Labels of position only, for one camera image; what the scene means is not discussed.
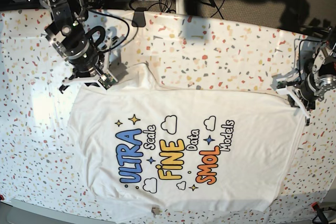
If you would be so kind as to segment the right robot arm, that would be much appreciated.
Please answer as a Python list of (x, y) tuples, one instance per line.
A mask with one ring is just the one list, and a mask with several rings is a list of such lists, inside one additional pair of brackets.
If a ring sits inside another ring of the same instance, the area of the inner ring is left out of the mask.
[(84, 0), (39, 0), (49, 9), (51, 24), (45, 28), (46, 39), (60, 57), (73, 67), (69, 78), (59, 88), (64, 92), (73, 83), (94, 85), (106, 90), (118, 82), (110, 72), (109, 52), (122, 41), (112, 38), (110, 47), (100, 47), (105, 41), (106, 29), (95, 26), (85, 30), (84, 25), (92, 11)]

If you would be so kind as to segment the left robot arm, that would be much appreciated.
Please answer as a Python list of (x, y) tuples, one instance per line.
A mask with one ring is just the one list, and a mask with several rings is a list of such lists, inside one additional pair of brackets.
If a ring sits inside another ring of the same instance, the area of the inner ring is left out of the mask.
[(272, 88), (285, 95), (289, 105), (300, 109), (310, 124), (316, 102), (335, 89), (335, 28), (312, 27), (318, 38), (294, 39), (294, 67), (285, 74), (274, 75)]

